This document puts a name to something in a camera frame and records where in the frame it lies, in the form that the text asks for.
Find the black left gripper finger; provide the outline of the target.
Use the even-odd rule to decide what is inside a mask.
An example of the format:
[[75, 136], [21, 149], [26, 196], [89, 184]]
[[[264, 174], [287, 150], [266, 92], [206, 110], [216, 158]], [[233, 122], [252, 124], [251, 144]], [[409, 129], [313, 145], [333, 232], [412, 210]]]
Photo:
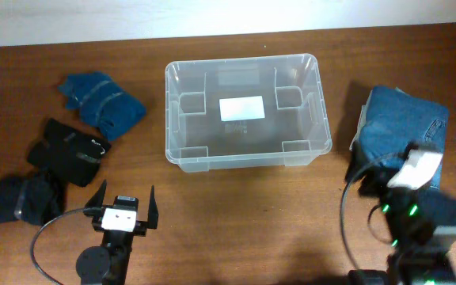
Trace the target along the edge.
[[155, 191], [154, 186], [151, 186], [150, 190], [150, 199], [149, 199], [149, 206], [148, 206], [148, 215], [147, 215], [147, 228], [156, 230], [158, 228], [158, 220], [159, 220], [159, 211], [158, 205], [155, 199]]
[[103, 201], [105, 198], [105, 192], [107, 187], [107, 181], [103, 180], [101, 186], [95, 192], [95, 194], [85, 204], [85, 210], [83, 211], [85, 216], [100, 216], [104, 210]]

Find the light blue jeans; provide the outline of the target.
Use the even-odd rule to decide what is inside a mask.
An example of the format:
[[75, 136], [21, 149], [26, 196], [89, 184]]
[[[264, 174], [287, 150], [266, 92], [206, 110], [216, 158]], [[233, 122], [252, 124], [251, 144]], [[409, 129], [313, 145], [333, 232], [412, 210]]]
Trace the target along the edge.
[[366, 154], [373, 156], [401, 150], [401, 115], [408, 99], [409, 95], [399, 89], [375, 86], [361, 106], [350, 149], [358, 143]]

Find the dark blue jeans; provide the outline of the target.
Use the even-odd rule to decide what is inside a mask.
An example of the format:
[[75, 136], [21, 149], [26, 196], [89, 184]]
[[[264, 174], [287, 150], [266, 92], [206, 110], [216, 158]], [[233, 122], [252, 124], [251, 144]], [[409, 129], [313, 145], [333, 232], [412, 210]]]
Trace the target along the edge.
[[375, 86], [360, 115], [353, 138], [346, 180], [362, 166], [385, 154], [403, 153], [409, 143], [445, 150], [448, 108], [413, 97], [400, 89]]

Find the teal blue garment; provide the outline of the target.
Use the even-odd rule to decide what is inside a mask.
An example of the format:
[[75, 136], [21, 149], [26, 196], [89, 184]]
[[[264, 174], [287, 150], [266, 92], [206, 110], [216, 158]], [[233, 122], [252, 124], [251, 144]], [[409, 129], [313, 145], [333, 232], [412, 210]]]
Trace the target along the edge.
[[81, 121], [108, 141], [126, 134], [146, 115], [139, 100], [101, 72], [69, 74], [58, 90], [67, 98], [66, 108], [77, 110]]

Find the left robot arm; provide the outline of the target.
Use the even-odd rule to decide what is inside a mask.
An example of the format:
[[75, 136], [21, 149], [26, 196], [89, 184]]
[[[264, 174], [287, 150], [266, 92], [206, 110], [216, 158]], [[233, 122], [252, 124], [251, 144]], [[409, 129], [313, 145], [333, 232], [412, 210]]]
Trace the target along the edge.
[[137, 219], [139, 200], [135, 197], [116, 196], [113, 204], [105, 205], [106, 188], [104, 181], [85, 205], [84, 215], [103, 237], [98, 246], [85, 249], [76, 261], [82, 284], [124, 285], [134, 238], [144, 237], [148, 230], [158, 228], [159, 212], [153, 188], [146, 221]]

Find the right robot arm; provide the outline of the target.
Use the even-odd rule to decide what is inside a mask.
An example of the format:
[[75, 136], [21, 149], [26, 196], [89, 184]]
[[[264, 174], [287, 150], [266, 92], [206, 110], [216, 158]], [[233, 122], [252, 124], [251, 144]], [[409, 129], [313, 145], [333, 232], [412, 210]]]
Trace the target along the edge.
[[423, 187], [389, 188], [381, 177], [362, 180], [361, 196], [378, 199], [394, 252], [385, 271], [354, 269], [348, 282], [364, 284], [456, 284], [448, 257], [456, 241], [456, 198]]

